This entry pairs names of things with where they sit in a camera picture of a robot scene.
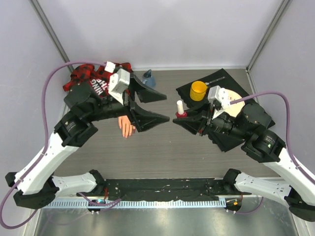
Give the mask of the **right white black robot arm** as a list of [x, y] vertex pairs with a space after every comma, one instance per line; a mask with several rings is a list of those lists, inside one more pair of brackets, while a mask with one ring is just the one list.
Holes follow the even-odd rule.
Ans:
[[278, 202], [295, 216], [309, 222], [315, 220], [315, 185], [293, 161], [286, 144], [268, 129], [271, 117], [258, 104], [246, 104], [236, 117], [217, 111], [215, 104], [202, 104], [184, 110], [177, 101], [173, 122], [190, 133], [201, 136], [216, 132], [244, 141], [241, 150], [251, 159], [276, 172], [284, 184], [260, 180], [236, 169], [223, 177], [222, 188], [227, 194], [252, 193]]

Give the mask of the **white nail polish cap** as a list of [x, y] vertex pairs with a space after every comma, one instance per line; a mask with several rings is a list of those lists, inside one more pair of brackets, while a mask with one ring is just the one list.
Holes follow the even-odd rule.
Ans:
[[178, 111], [179, 113], [183, 113], [183, 112], [184, 112], [184, 106], [183, 106], [182, 100], [178, 100], [178, 101], [176, 102], [176, 104], [177, 104], [177, 111]]

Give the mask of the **red nail polish bottle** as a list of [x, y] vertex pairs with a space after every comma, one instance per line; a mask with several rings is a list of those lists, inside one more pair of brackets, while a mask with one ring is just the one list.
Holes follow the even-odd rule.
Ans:
[[176, 112], [176, 117], [177, 118], [185, 118], [185, 117], [187, 117], [187, 113], [186, 112], [183, 112], [183, 113]]

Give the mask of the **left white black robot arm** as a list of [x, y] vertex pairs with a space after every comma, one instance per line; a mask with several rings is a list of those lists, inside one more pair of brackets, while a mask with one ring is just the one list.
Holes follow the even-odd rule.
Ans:
[[136, 98], [151, 103], [167, 97], [122, 69], [111, 76], [108, 97], [100, 97], [87, 83], [73, 86], [64, 98], [69, 111], [56, 124], [43, 149], [24, 169], [5, 177], [17, 190], [13, 197], [16, 205], [40, 209], [70, 194], [100, 196], [106, 182], [98, 171], [70, 177], [57, 177], [54, 171], [97, 132], [94, 121], [127, 116], [138, 132], [169, 121], [167, 116], [139, 107]]

